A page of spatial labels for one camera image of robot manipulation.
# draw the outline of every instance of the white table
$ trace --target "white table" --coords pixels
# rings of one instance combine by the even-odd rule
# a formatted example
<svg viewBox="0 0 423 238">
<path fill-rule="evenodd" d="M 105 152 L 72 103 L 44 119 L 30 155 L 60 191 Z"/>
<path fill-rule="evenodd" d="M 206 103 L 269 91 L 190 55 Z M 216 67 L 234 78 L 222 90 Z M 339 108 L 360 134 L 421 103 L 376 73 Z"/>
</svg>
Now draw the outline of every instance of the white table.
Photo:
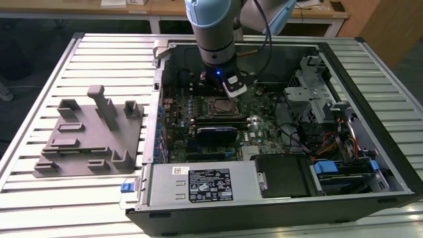
<svg viewBox="0 0 423 238">
<path fill-rule="evenodd" d="M 21 237 L 146 238 L 120 209 L 120 184 L 140 175 L 141 164 L 130 175 L 34 178 L 33 166 L 56 124 L 54 106 L 62 98 L 93 104 L 82 97 L 88 85 L 102 84 L 113 103 L 126 99 L 144 104 L 148 112 L 154 77 L 152 45 L 156 39 L 192 40 L 181 35 L 85 34 L 72 39 L 52 72 L 26 119 L 0 161 L 0 233 Z M 263 37 L 245 37 L 246 41 Z M 275 42 L 325 41 L 352 76 L 379 119 L 399 143 L 423 177 L 423 107 L 392 72 L 368 48 L 352 38 L 275 37 Z M 337 85 L 333 85 L 344 98 Z M 149 128 L 141 129 L 138 151 Z M 196 238 L 304 237 L 419 237 L 423 229 L 423 205 L 383 210 L 356 222 L 260 229 L 188 236 Z"/>
</svg>

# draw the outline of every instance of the blue tab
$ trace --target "blue tab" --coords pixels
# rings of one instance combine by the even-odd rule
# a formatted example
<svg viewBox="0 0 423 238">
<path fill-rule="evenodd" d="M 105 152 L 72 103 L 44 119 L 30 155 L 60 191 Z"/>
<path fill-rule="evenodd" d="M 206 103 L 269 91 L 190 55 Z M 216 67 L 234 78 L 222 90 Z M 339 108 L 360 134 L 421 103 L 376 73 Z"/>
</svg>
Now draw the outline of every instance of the blue tab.
<svg viewBox="0 0 423 238">
<path fill-rule="evenodd" d="M 337 172 L 337 167 L 333 161 L 320 161 L 312 167 L 315 168 L 316 174 Z"/>
<path fill-rule="evenodd" d="M 373 171 L 379 170 L 379 165 L 377 165 L 377 162 L 375 160 L 369 161 L 369 165 L 371 165 Z"/>
<path fill-rule="evenodd" d="M 337 172 L 337 167 L 336 167 L 333 161 L 321 161 L 321 162 L 317 162 L 317 164 L 319 164 L 321 171 L 324 173 Z"/>
<path fill-rule="evenodd" d="M 120 192 L 121 193 L 128 193 L 128 192 L 134 192 L 134 183 L 122 183 L 120 186 Z"/>
<path fill-rule="evenodd" d="M 315 168 L 315 172 L 316 174 L 320 174 L 321 173 L 321 168 L 317 164 L 312 165 L 312 167 Z"/>
</svg>

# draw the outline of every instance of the wooden table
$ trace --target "wooden table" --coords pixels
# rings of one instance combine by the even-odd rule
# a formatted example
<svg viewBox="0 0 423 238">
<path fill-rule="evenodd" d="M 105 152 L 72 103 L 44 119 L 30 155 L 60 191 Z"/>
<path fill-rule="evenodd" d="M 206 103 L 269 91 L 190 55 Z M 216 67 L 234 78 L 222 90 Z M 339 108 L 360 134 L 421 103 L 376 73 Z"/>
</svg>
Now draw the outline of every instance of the wooden table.
<svg viewBox="0 0 423 238">
<path fill-rule="evenodd" d="M 184 0 L 149 0 L 145 5 L 101 9 L 101 0 L 0 0 L 1 18 L 148 20 L 152 34 L 160 34 L 161 20 L 188 20 Z M 324 0 L 324 10 L 295 9 L 288 23 L 328 24 L 325 37 L 336 37 L 349 14 L 336 12 Z"/>
</svg>

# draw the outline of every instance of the table leg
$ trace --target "table leg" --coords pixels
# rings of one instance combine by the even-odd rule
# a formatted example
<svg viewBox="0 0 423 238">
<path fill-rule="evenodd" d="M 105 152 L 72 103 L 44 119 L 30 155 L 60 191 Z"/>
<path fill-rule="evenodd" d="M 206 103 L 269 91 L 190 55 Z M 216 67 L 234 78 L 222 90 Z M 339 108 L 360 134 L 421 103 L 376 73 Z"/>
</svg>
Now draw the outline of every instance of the table leg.
<svg viewBox="0 0 423 238">
<path fill-rule="evenodd" d="M 149 16 L 149 27 L 152 34 L 160 34 L 160 16 Z"/>
<path fill-rule="evenodd" d="M 328 27 L 328 30 L 325 31 L 324 37 L 336 37 L 337 32 L 343 26 L 344 19 L 333 19 L 332 24 Z"/>
</svg>

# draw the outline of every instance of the motherboard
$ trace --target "motherboard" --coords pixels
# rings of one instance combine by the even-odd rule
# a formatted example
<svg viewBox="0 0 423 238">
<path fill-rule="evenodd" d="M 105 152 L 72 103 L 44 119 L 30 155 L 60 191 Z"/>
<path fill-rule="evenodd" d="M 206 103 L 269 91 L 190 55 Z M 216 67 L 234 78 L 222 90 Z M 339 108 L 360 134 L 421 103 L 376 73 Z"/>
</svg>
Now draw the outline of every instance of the motherboard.
<svg viewBox="0 0 423 238">
<path fill-rule="evenodd" d="M 242 95 L 230 99 L 202 93 L 192 84 L 173 92 L 174 95 L 170 90 L 166 94 L 168 163 L 241 161 L 249 159 L 248 151 L 284 152 L 275 123 L 280 95 L 267 92 L 263 85 L 252 85 Z"/>
</svg>

